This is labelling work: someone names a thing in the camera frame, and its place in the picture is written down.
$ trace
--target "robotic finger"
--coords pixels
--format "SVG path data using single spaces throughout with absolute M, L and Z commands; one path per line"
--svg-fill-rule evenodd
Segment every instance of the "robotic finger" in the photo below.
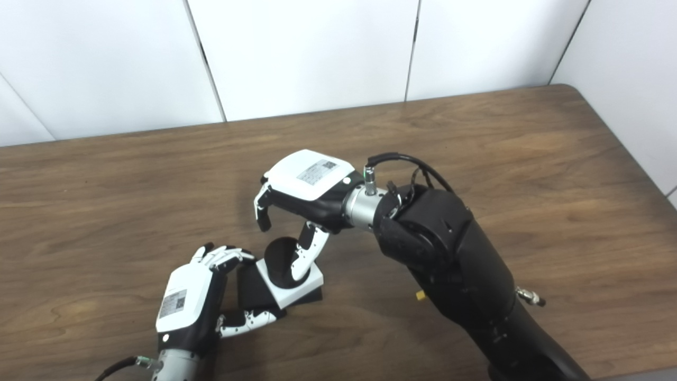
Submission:
M 286 310 L 235 310 L 228 311 L 219 318 L 219 335 L 222 338 L 245 334 L 254 329 L 276 322 L 285 317 Z

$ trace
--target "cable connector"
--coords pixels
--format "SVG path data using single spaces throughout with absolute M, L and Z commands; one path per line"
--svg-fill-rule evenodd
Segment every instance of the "cable connector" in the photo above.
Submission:
M 374 196 L 376 194 L 376 173 L 374 167 L 364 167 L 364 194 L 367 196 Z
M 162 361 L 151 359 L 150 357 L 136 356 L 135 365 L 146 368 L 151 372 L 155 372 L 156 370 L 162 369 L 162 366 L 164 364 L 162 363 Z
M 545 307 L 546 305 L 546 300 L 538 296 L 538 294 L 533 291 L 517 287 L 515 288 L 515 292 L 517 293 L 517 296 L 524 300 L 527 304 L 539 307 Z

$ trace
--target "label sticker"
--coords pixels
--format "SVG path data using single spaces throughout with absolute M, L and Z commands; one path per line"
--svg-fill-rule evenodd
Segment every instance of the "label sticker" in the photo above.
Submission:
M 297 179 L 305 181 L 310 185 L 315 185 L 338 166 L 339 165 L 336 163 L 322 159 L 301 172 L 301 174 L 297 176 Z
M 185 295 L 188 292 L 187 289 L 183 289 L 174 294 L 167 295 L 162 300 L 162 306 L 160 307 L 160 319 L 167 315 L 183 311 L 183 306 L 185 304 Z

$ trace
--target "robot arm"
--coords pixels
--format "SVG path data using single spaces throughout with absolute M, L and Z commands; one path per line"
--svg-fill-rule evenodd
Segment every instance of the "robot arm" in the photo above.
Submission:
M 375 167 L 390 160 L 417 164 L 411 184 L 376 187 Z M 322 163 L 339 162 L 307 150 L 281 160 L 262 179 L 257 217 L 275 205 L 331 233 L 351 227 L 373 233 L 381 252 L 406 265 L 440 313 L 468 332 L 491 363 L 492 381 L 589 380 L 518 298 L 540 306 L 544 300 L 515 286 L 470 209 L 432 167 L 414 157 L 386 153 L 369 158 L 364 177 L 347 164 L 313 197 L 304 197 L 310 192 L 294 179 Z M 415 183 L 419 171 L 427 186 Z M 433 188 L 430 175 L 444 190 Z
M 221 312 L 227 274 L 255 257 L 234 246 L 200 247 L 171 273 L 156 320 L 159 359 L 155 381 L 195 380 L 199 361 L 220 338 L 235 336 L 281 319 L 285 310 Z

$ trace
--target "wooden table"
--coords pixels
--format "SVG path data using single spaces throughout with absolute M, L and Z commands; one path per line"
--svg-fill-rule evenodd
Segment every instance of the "wooden table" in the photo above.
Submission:
M 277 209 L 260 233 L 252 200 L 301 148 L 355 167 L 385 151 L 436 167 L 517 283 L 548 299 L 531 313 L 591 376 L 677 365 L 677 213 L 558 85 L 0 149 L 0 378 L 92 380 L 154 355 L 169 273 L 199 245 L 260 255 L 298 235 L 302 219 Z M 400 184 L 412 171 L 379 169 Z M 214 379 L 486 379 L 481 353 L 416 300 L 373 237 L 332 237 L 318 264 L 325 300 L 224 340 Z

